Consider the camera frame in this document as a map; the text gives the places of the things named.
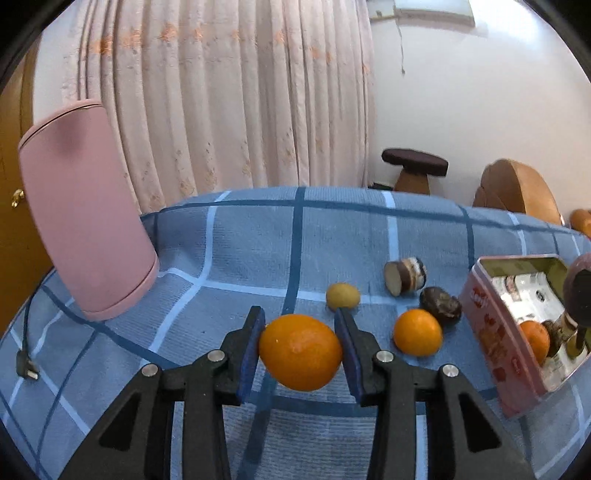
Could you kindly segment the small orange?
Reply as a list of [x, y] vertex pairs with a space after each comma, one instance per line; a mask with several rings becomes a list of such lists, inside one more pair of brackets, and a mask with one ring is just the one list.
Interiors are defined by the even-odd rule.
[[427, 357], [441, 349], [444, 334], [431, 313], [423, 309], [411, 309], [401, 314], [394, 324], [393, 341], [407, 355]]

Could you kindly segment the dark brown water chestnut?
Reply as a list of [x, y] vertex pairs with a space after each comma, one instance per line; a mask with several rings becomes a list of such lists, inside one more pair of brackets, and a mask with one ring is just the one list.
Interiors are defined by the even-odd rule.
[[425, 288], [420, 294], [420, 307], [433, 315], [442, 327], [456, 325], [462, 317], [458, 298], [441, 287]]

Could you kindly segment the large orange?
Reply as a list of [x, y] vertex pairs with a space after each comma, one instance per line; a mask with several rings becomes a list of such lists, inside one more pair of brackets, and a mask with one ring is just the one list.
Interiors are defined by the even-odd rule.
[[278, 383], [310, 392], [332, 381], [342, 363], [342, 346], [329, 326], [314, 317], [287, 314], [266, 325], [259, 357]]

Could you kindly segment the small yellow-green fruit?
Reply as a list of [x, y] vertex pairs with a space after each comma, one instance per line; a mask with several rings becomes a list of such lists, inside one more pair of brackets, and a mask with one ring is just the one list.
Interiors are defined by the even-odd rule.
[[325, 302], [332, 311], [339, 308], [355, 309], [361, 302], [361, 294], [351, 284], [335, 283], [325, 292]]

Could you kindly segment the purple round fruit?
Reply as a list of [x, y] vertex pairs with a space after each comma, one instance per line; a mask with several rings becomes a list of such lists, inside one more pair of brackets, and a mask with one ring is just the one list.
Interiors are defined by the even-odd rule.
[[591, 254], [580, 255], [568, 268], [563, 283], [564, 306], [579, 325], [589, 327], [591, 319]]

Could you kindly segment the dark brown chestnut in tin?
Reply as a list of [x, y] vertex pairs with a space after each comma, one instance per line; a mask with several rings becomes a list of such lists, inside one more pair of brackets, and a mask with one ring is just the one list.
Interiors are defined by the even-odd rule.
[[562, 327], [559, 321], [546, 320], [542, 323], [546, 329], [549, 337], [549, 348], [547, 357], [552, 358], [556, 356], [564, 342]]

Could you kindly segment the printed paper liner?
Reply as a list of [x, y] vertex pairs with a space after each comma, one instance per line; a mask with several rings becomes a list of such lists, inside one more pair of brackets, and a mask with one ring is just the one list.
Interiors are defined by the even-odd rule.
[[524, 337], [520, 324], [527, 320], [543, 323], [546, 320], [559, 321], [562, 327], [563, 344], [558, 354], [546, 358], [540, 367], [525, 339], [526, 350], [534, 357], [537, 373], [548, 391], [558, 389], [590, 354], [588, 341], [580, 355], [571, 358], [567, 353], [567, 342], [573, 340], [577, 326], [568, 316], [562, 301], [551, 287], [547, 275], [543, 272], [505, 275], [492, 279], [492, 285], [502, 302], [508, 308], [510, 318], [518, 326], [519, 333]]

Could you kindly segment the orange in tin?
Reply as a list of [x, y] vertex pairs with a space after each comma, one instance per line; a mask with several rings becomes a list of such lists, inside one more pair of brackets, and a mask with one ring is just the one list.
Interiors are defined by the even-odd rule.
[[520, 324], [537, 364], [542, 367], [549, 354], [550, 336], [547, 329], [539, 322], [527, 320]]

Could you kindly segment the brown leather sofa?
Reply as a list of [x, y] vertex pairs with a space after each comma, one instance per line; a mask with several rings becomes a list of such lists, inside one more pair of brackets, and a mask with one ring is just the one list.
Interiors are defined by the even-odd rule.
[[591, 212], [589, 210], [573, 210], [570, 214], [569, 221], [573, 230], [591, 238]]

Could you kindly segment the pink rectangular tin box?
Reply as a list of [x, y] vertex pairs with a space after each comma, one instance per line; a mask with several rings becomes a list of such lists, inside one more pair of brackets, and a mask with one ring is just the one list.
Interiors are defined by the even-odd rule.
[[564, 306], [563, 283], [567, 270], [565, 262], [556, 255], [481, 257], [472, 267], [459, 295], [463, 312], [497, 387], [502, 411], [508, 417], [525, 414], [560, 390], [590, 362], [590, 354], [558, 389], [546, 390], [534, 357], [526, 350], [525, 339], [494, 289], [492, 279], [543, 272]]

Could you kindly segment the blue plaid tablecloth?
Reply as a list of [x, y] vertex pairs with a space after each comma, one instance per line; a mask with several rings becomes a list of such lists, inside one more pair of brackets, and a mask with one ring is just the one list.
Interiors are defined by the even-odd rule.
[[[362, 294], [356, 323], [411, 365], [455, 364], [501, 418], [539, 479], [559, 479], [590, 440], [590, 365], [519, 419], [501, 412], [480, 344], [463, 319], [442, 349], [415, 359], [391, 332], [418, 298], [394, 298], [387, 261], [420, 258], [428, 285], [458, 295], [480, 257], [590, 252], [581, 234], [533, 217], [422, 195], [346, 188], [271, 188], [194, 197], [143, 225], [160, 273], [132, 309], [101, 323], [83, 318], [58, 274], [34, 295], [29, 345], [40, 379], [16, 373], [24, 307], [1, 339], [1, 426], [40, 479], [57, 479], [86, 434], [146, 363], [192, 363], [242, 326], [252, 305], [267, 322], [310, 315], [332, 327], [325, 290]], [[360, 408], [342, 369], [321, 390], [277, 385], [259, 363], [252, 392], [224, 407], [231, 477], [366, 479], [376, 409]]]

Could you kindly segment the dark round stool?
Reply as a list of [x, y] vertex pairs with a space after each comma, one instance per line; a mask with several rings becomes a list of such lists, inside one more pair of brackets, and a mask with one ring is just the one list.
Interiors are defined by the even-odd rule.
[[439, 156], [413, 149], [388, 148], [382, 152], [382, 160], [400, 166], [394, 191], [430, 195], [430, 177], [447, 176], [449, 162]]

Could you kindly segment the pink cylindrical bin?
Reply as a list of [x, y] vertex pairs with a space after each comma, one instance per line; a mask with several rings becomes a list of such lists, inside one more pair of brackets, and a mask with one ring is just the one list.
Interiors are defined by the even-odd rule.
[[36, 228], [65, 287], [91, 321], [135, 305], [159, 268], [124, 177], [105, 108], [77, 101], [18, 145]]

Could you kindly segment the pink floral curtain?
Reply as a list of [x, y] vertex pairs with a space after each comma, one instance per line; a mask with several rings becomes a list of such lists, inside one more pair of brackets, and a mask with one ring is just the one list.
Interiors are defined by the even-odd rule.
[[78, 1], [62, 97], [107, 111], [136, 207], [224, 189], [362, 186], [363, 1]]

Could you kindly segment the white wall air conditioner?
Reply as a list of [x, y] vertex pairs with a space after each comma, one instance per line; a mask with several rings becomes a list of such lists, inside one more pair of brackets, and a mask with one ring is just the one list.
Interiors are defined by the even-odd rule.
[[417, 19], [476, 25], [469, 0], [394, 0], [394, 15], [401, 19]]

